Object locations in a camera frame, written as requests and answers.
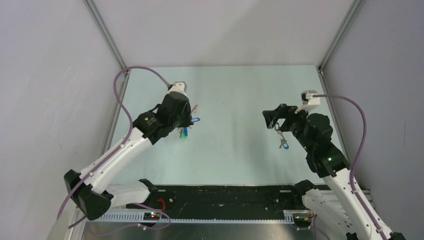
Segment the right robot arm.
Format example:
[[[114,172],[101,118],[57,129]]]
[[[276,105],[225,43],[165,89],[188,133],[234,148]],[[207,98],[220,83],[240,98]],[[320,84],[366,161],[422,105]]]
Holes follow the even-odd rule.
[[[388,227],[366,200],[357,181],[350,179],[352,166],[332,143],[330,119],[320,113],[309,114],[296,106],[280,104],[262,115],[268,129],[279,134],[292,133],[306,151],[309,169],[332,190],[341,208],[330,203],[309,180],[292,187],[291,204],[307,208],[334,231],[348,240],[403,240],[404,235]]]

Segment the red-handled key organizer with rings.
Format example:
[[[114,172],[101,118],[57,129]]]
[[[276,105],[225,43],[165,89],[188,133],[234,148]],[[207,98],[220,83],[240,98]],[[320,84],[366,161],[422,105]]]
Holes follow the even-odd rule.
[[[198,105],[198,104],[196,104],[196,105],[193,107],[193,109],[191,110],[191,113],[196,113],[198,106],[199,106],[199,105]]]

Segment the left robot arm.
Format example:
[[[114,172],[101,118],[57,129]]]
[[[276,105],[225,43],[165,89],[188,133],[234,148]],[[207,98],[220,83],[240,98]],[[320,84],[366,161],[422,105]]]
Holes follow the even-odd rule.
[[[100,218],[113,206],[141,203],[145,208],[153,208],[158,202],[158,194],[151,190],[153,185],[149,181],[130,184],[122,201],[118,201],[118,194],[113,193],[110,183],[135,157],[161,138],[176,128],[191,125],[189,98],[181,92],[168,92],[162,103],[131,122],[128,134],[113,149],[83,170],[71,169],[64,175],[68,197],[88,220]]]

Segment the green key tag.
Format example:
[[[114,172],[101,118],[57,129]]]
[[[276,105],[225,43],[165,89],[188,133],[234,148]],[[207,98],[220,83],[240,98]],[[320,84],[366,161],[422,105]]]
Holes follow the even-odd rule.
[[[182,129],[179,133],[180,133],[180,136],[179,136],[179,137],[180,137],[181,139],[187,139],[187,138],[188,138],[188,137],[187,137],[187,138],[185,138],[185,137],[184,137],[183,129]]]

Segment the removed keys with tags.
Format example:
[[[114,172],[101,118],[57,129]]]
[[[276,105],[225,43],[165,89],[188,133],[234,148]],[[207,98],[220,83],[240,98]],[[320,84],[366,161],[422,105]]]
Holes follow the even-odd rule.
[[[289,149],[289,144],[287,143],[287,140],[286,140],[283,132],[280,131],[280,130],[277,130],[276,132],[280,136],[280,145],[279,145],[279,148],[280,149],[288,150]]]

